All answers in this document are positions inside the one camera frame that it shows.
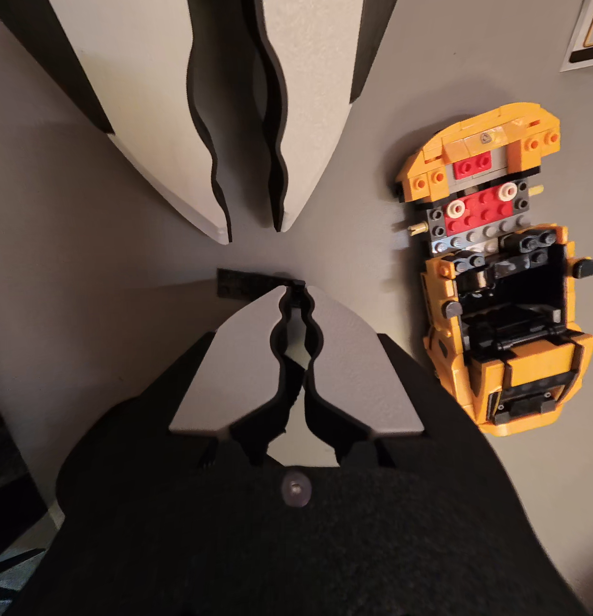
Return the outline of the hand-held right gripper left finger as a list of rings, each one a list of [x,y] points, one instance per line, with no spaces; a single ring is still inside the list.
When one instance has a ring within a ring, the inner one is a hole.
[[[169,425],[175,434],[231,439],[254,465],[287,424],[287,287],[221,325]]]

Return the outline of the black lego plate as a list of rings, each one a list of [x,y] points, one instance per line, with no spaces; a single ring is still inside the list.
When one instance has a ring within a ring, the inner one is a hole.
[[[221,299],[242,299],[246,306],[218,330],[222,335],[236,334],[253,338],[263,334],[279,338],[286,347],[287,332],[294,309],[300,310],[306,284],[286,275],[217,270],[217,295]]]

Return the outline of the white sticker sheet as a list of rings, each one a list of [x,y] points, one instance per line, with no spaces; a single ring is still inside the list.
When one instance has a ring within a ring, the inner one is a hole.
[[[560,72],[590,66],[593,66],[593,1],[584,1]]]

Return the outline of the yellow lego car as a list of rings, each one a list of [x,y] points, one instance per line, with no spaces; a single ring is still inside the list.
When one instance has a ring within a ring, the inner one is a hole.
[[[593,356],[575,319],[575,281],[593,276],[593,259],[576,257],[567,227],[531,223],[533,180],[560,147],[560,120],[516,102],[436,132],[395,178],[423,256],[424,348],[498,437],[554,423]]]

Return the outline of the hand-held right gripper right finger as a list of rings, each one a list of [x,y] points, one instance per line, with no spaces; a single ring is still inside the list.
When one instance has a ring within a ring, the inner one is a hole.
[[[314,286],[302,298],[306,350],[305,417],[342,463],[352,446],[419,437],[424,426],[375,330]]]

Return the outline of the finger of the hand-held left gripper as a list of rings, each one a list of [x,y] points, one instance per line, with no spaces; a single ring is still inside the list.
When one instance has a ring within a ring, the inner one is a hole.
[[[193,99],[188,1],[51,1],[105,112],[111,141],[186,220],[220,244],[231,220]]]
[[[271,204],[287,232],[326,169],[352,107],[362,1],[255,1],[268,61]]]

